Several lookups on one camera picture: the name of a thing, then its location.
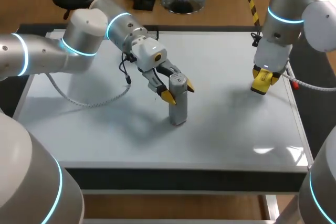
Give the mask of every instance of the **white table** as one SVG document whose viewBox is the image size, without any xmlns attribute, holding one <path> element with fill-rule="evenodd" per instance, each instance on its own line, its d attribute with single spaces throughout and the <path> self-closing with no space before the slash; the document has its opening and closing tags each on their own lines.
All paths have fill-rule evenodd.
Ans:
<svg viewBox="0 0 336 224">
<path fill-rule="evenodd" d="M 182 126 L 169 124 L 168 105 L 130 63 L 132 88 L 110 105 L 79 108 L 41 74 L 30 77 L 14 117 L 68 169 L 307 172 L 312 156 L 288 80 L 265 96 L 250 91 L 249 33 L 161 31 L 159 41 L 196 88 Z M 73 99 L 103 101 L 125 88 L 120 55 L 104 41 L 88 72 L 53 77 Z"/>
</svg>

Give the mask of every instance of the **blue led ring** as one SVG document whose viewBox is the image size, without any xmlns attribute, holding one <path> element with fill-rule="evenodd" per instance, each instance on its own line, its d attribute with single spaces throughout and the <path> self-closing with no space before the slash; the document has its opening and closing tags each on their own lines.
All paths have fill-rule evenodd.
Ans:
<svg viewBox="0 0 336 224">
<path fill-rule="evenodd" d="M 111 22 L 109 23 L 109 25 L 107 26 L 107 29 L 106 29 L 106 37 L 108 38 L 108 40 L 110 40 L 110 37 L 109 37 L 109 30 L 113 24 L 113 22 L 115 22 L 119 17 L 121 16 L 124 16 L 124 15 L 130 15 L 129 13 L 121 13 L 119 15 L 117 15 L 116 17 L 114 17 Z"/>
<path fill-rule="evenodd" d="M 269 6 L 267 7 L 268 9 L 268 13 L 275 19 L 284 22 L 284 23 L 289 23 L 289 24 L 299 24 L 299 23 L 303 23 L 304 20 L 288 20 L 288 19 L 284 19 L 284 18 L 280 18 L 278 16 L 276 16 L 274 13 L 271 12 L 271 10 L 269 9 Z"/>
<path fill-rule="evenodd" d="M 326 212 L 323 211 L 322 207 L 320 206 L 320 204 L 318 203 L 314 191 L 313 191 L 313 186 L 311 184 L 311 172 L 309 174 L 309 185 L 310 185 L 310 191 L 311 191 L 311 195 L 313 196 L 313 199 L 315 201 L 316 206 L 318 207 L 318 209 L 320 210 L 320 212 L 323 214 L 323 216 L 331 223 L 331 224 L 336 224 L 335 222 L 333 222 L 333 220 L 326 214 Z"/>
<path fill-rule="evenodd" d="M 63 187 L 63 175 L 62 175 L 62 169 L 59 165 L 59 163 L 57 162 L 57 160 L 54 158 L 56 164 L 57 164 L 57 168 L 58 168 L 58 173 L 59 173 L 59 186 L 58 186 L 58 192 L 57 192 L 57 196 L 56 196 L 56 199 L 55 199 L 55 202 L 53 204 L 53 206 L 51 207 L 48 215 L 46 216 L 46 218 L 42 221 L 41 224 L 46 224 L 48 222 L 48 220 L 50 219 L 51 215 L 53 215 L 56 207 L 57 207 L 57 204 L 59 202 L 59 198 L 61 197 L 61 193 L 62 193 L 62 187 Z"/>
<path fill-rule="evenodd" d="M 72 47 L 70 47 L 65 41 L 64 39 L 62 38 L 62 42 L 63 44 L 70 50 L 70 51 L 73 51 L 75 53 L 77 53 L 78 55 L 84 55 L 84 56 L 95 56 L 97 53 L 95 52 L 94 54 L 87 54 L 85 52 L 80 52 L 80 51 L 77 51 L 75 49 L 73 49 Z"/>
<path fill-rule="evenodd" d="M 23 47 L 23 52 L 24 52 L 24 55 L 25 55 L 25 63 L 23 65 L 23 68 L 22 68 L 21 72 L 17 75 L 17 76 L 22 76 L 28 68 L 28 63 L 29 63 L 28 48 L 27 48 L 27 45 L 26 45 L 25 41 L 22 39 L 22 37 L 19 34 L 12 34 L 12 35 L 14 35 L 15 37 L 17 37 L 20 40 L 20 42 L 22 44 L 22 47 Z"/>
</svg>

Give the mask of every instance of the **yellow and black tape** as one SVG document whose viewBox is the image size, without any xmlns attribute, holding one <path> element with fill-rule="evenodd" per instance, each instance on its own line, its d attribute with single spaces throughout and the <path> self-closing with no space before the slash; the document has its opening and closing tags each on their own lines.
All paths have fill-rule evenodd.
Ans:
<svg viewBox="0 0 336 224">
<path fill-rule="evenodd" d="M 253 23 L 256 27 L 260 27 L 260 21 L 259 21 L 259 15 L 257 13 L 256 5 L 253 0 L 248 0 L 248 4 L 251 9 L 252 17 L 253 17 Z"/>
</svg>

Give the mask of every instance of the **floor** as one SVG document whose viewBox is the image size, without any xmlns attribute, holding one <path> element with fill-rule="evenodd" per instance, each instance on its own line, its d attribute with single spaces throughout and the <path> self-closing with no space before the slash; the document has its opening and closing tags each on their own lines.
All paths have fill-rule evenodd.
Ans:
<svg viewBox="0 0 336 224">
<path fill-rule="evenodd" d="M 131 9 L 130 0 L 115 0 L 143 24 L 253 26 L 247 0 L 206 0 L 193 15 L 175 15 L 156 2 L 152 12 Z M 261 23 L 269 0 L 254 0 Z M 0 0 L 0 32 L 15 32 L 22 23 L 64 23 L 65 11 L 51 0 Z M 336 71 L 336 57 L 328 55 Z M 278 196 L 280 211 L 292 196 Z M 90 195 L 85 197 L 86 218 L 263 219 L 261 200 L 253 195 Z"/>
</svg>

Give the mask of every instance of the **white cable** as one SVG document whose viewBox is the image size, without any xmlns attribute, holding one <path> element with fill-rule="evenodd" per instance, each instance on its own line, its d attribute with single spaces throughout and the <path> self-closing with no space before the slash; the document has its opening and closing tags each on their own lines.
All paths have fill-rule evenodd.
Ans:
<svg viewBox="0 0 336 224">
<path fill-rule="evenodd" d="M 104 101 L 104 102 L 99 102 L 99 103 L 81 103 L 81 102 L 77 102 L 73 99 L 71 99 L 70 97 L 68 97 L 66 94 L 64 94 L 61 89 L 57 86 L 55 80 L 51 77 L 51 75 L 49 73 L 46 73 L 46 76 L 48 77 L 48 79 L 50 80 L 51 84 L 54 86 L 54 88 L 57 90 L 57 92 L 62 96 L 64 97 L 66 100 L 68 100 L 69 102 L 75 104 L 75 105 L 78 105 L 78 106 L 82 106 L 84 108 L 96 108 L 96 107 L 100 107 L 100 106 L 103 106 L 103 105 L 106 105 L 108 103 L 111 103 L 111 102 L 114 102 L 116 101 L 117 99 L 123 97 L 131 88 L 131 85 L 128 84 L 126 86 L 126 89 L 119 95 L 111 98 L 110 100 L 107 100 L 107 101 Z"/>
<path fill-rule="evenodd" d="M 317 87 L 317 86 L 314 86 L 314 85 L 307 84 L 307 83 L 299 81 L 299 80 L 295 79 L 294 77 L 289 76 L 285 73 L 283 73 L 282 76 L 286 77 L 290 81 L 296 82 L 299 85 L 304 86 L 304 87 L 309 88 L 309 89 L 314 89 L 314 90 L 324 91 L 324 92 L 334 92 L 334 91 L 336 91 L 336 88 L 321 88 L 321 87 Z"/>
</svg>

